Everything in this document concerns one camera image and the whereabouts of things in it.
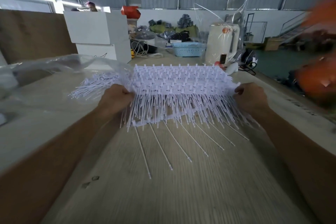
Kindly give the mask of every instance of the orange sticker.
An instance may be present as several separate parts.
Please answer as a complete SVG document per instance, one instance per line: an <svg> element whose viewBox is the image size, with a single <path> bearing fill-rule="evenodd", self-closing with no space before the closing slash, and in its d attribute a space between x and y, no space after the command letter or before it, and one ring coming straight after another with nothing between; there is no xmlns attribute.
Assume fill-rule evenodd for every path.
<svg viewBox="0 0 336 224"><path fill-rule="evenodd" d="M230 30L229 30L228 28L223 28L223 29L222 29L223 34L229 32L229 31L230 31Z"/></svg>

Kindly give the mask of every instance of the light blue basket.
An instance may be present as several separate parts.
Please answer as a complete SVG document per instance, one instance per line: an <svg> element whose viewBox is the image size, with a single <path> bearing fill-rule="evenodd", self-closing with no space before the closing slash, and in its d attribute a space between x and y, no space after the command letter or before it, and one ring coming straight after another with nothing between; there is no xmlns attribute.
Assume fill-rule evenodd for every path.
<svg viewBox="0 0 336 224"><path fill-rule="evenodd" d="M172 43L171 45L178 57L200 57L207 48L206 44L197 42Z"/></svg>

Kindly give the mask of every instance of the green floor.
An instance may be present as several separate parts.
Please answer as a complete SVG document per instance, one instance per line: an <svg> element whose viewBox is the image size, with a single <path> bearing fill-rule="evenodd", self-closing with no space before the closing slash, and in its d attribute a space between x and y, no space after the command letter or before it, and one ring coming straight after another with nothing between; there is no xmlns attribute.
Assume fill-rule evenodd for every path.
<svg viewBox="0 0 336 224"><path fill-rule="evenodd" d="M274 78L276 76L287 78L290 70L298 69L318 56L317 53L296 52L290 50L262 51L255 50L258 54L256 71Z"/></svg>

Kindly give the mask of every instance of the electric kettle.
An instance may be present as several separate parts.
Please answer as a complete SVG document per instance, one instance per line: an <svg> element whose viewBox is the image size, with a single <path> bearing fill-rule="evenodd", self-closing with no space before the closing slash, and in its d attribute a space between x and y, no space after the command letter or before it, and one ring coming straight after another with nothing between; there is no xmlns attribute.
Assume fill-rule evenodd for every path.
<svg viewBox="0 0 336 224"><path fill-rule="evenodd" d="M220 60L222 54L226 54L226 64L237 52L239 32L240 27L237 24L215 23L211 25L205 62L214 64Z"/></svg>

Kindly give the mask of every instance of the person's right hand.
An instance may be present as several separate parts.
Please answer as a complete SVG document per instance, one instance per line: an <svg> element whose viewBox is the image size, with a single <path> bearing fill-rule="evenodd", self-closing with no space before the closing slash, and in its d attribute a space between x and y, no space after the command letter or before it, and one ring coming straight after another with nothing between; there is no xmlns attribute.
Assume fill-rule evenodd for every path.
<svg viewBox="0 0 336 224"><path fill-rule="evenodd" d="M254 82L243 83L235 90L233 98L242 111L253 116L256 112L268 109L267 96L264 89Z"/></svg>

